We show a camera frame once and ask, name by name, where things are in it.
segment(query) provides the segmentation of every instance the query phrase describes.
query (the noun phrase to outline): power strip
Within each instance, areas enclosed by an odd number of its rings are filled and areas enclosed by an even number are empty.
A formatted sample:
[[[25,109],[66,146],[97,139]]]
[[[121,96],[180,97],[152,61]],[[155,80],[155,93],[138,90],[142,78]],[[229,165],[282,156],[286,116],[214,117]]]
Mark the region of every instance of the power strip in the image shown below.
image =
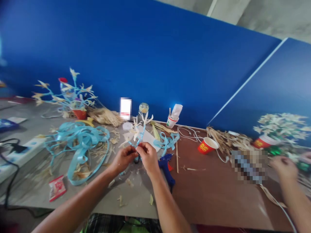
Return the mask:
[[[33,138],[23,146],[27,147],[23,152],[16,153],[13,152],[6,156],[6,159],[10,162],[17,164],[22,167],[25,163],[31,160],[35,155],[37,155],[41,150],[45,148],[44,142],[46,138]],[[6,163],[0,158],[0,183],[11,176],[16,171],[16,167]]]

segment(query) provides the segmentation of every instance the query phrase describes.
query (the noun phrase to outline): gray table surface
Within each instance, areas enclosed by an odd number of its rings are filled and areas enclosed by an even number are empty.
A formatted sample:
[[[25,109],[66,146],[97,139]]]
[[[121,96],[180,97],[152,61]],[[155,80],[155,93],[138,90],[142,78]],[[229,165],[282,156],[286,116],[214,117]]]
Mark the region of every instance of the gray table surface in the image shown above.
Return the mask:
[[[73,119],[63,119],[62,117],[51,119],[41,117],[41,115],[48,110],[50,113],[46,114],[47,116],[58,115],[59,113],[57,112],[51,112],[56,109],[56,105],[42,104],[36,107],[34,103],[30,103],[0,110],[0,118],[27,118],[27,121],[20,124],[20,129],[1,133],[0,140],[19,138],[21,140],[20,144],[23,145],[38,134],[50,134],[49,130],[51,126],[59,127],[64,122],[73,121]],[[114,145],[115,152],[118,151],[118,146],[124,142],[124,137],[122,135],[124,131],[122,126],[119,127],[118,130],[120,132],[120,141],[118,144]],[[52,169],[53,176],[44,177],[41,174],[41,171],[49,164],[51,155],[46,149],[38,153],[34,158],[21,167],[16,178],[16,182],[11,190],[9,204],[55,209],[66,200],[77,194],[87,184],[73,186],[67,178],[65,178],[64,183],[67,188],[67,192],[55,201],[49,202],[50,187],[48,183],[54,178],[67,173],[72,155],[73,154],[60,157]],[[108,162],[112,162],[114,157],[115,154],[112,153]],[[115,184],[110,189],[107,189],[105,196],[93,212],[123,216],[158,218],[155,203],[152,206],[149,204],[150,194],[154,197],[152,184],[146,171],[144,169],[138,170],[141,166],[141,162],[139,164],[132,164],[128,167],[125,175],[119,175],[116,177]],[[87,183],[92,181],[94,177],[105,169],[106,167],[102,166],[100,170],[88,180]],[[129,178],[134,184],[133,188],[125,182],[127,178]],[[0,184],[0,203],[4,202],[6,187],[10,179],[11,178],[8,178]],[[123,203],[127,204],[123,207],[120,207],[119,201],[117,201],[120,195],[123,197]]]

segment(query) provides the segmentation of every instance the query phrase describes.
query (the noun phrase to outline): plaid clothing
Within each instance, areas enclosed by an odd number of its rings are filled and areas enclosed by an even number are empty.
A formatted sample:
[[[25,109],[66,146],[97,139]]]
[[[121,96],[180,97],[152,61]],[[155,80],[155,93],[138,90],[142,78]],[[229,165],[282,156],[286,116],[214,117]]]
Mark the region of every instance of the plaid clothing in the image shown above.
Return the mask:
[[[158,219],[92,214],[81,233],[149,232],[162,233]]]

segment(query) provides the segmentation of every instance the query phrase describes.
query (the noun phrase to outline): blue partition board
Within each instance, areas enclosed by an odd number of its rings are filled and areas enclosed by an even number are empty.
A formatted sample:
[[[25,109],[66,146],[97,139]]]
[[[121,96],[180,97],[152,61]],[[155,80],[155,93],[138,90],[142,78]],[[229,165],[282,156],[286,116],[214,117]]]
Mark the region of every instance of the blue partition board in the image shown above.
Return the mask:
[[[37,80],[59,92],[57,78],[81,73],[99,100],[141,102],[165,121],[206,127],[280,40],[152,0],[10,0],[0,5],[2,75],[19,95]]]
[[[311,117],[310,88],[311,45],[287,39],[211,125],[257,138],[253,126],[267,113]],[[311,119],[306,123],[311,126]],[[299,144],[311,146],[311,137]]]

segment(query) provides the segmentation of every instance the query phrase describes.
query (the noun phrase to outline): brown table surface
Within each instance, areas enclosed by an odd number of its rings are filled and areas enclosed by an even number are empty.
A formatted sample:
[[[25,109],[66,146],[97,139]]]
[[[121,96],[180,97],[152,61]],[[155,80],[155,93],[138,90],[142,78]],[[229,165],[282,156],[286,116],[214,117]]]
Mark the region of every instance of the brown table surface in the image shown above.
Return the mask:
[[[198,135],[206,137],[206,132]],[[216,151],[202,155],[197,150],[199,144],[186,138],[178,141],[179,174],[176,149],[170,161],[174,168],[171,174],[176,180],[173,197],[190,223],[292,231],[284,212],[266,197],[258,185],[238,181],[230,162],[221,162]],[[206,170],[185,171],[181,168],[184,165]],[[277,201],[283,201],[278,182],[268,179],[264,186]]]

